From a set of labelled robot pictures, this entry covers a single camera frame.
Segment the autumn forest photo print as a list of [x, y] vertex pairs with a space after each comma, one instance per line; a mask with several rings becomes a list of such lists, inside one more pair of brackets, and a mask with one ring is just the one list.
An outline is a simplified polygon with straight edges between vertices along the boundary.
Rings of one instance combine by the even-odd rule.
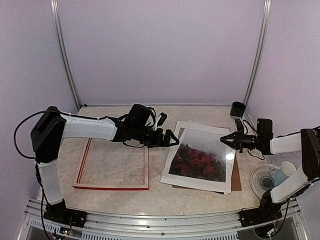
[[185, 129], [168, 174], [225, 183], [236, 151], [220, 141], [221, 134]]

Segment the white mat board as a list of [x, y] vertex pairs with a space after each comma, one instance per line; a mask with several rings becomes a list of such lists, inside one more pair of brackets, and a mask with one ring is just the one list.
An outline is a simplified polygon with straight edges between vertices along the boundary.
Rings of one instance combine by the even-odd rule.
[[194, 121], [178, 121], [174, 135], [179, 144], [169, 149], [161, 183], [229, 194], [236, 151], [221, 142], [230, 129]]

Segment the wooden photo frame red edge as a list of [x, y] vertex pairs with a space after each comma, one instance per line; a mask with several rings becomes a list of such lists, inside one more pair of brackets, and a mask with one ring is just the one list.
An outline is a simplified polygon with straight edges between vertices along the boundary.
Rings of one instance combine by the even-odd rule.
[[147, 191], [149, 149], [90, 138], [84, 145], [72, 186], [84, 190]]

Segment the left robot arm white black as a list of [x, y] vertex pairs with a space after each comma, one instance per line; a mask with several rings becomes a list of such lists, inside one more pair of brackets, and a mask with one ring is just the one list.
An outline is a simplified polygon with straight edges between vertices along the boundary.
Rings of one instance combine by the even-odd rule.
[[167, 115], [156, 115], [151, 107], [134, 104], [129, 113], [121, 117], [89, 117], [61, 112], [51, 106], [30, 133], [40, 185], [50, 214], [63, 223], [70, 218], [70, 211], [62, 204], [57, 159], [61, 142], [68, 138], [100, 139], [124, 144], [137, 141], [147, 148], [168, 148], [179, 145], [180, 141], [170, 130], [161, 125]]

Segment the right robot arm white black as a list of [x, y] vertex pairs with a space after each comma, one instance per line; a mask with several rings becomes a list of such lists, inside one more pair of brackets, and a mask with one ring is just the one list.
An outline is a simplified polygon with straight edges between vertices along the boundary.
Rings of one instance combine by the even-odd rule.
[[320, 179], [320, 128], [303, 128], [297, 132], [274, 137], [273, 122], [259, 118], [254, 135], [245, 133], [240, 119], [235, 120], [236, 131], [222, 136], [220, 141], [240, 153], [257, 150], [270, 156], [278, 164], [289, 162], [295, 168], [287, 179], [275, 183], [261, 197], [258, 208], [243, 210], [240, 217], [245, 222], [271, 221], [281, 218], [281, 207], [291, 197], [301, 195], [314, 181]]

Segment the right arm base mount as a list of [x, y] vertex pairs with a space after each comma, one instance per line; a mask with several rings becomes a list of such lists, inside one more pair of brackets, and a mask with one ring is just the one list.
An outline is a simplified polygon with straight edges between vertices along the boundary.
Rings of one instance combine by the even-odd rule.
[[263, 212], [259, 208], [242, 209], [239, 212], [239, 218], [243, 228], [274, 221], [276, 218], [280, 219], [282, 216], [281, 211]]

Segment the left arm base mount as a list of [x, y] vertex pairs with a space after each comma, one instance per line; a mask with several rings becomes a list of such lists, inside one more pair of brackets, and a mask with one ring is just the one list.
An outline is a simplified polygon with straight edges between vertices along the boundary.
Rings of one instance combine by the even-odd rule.
[[83, 228], [88, 213], [81, 210], [75, 210], [70, 208], [47, 208], [43, 214], [46, 220], [53, 221], [55, 223], [68, 225], [70, 227]]

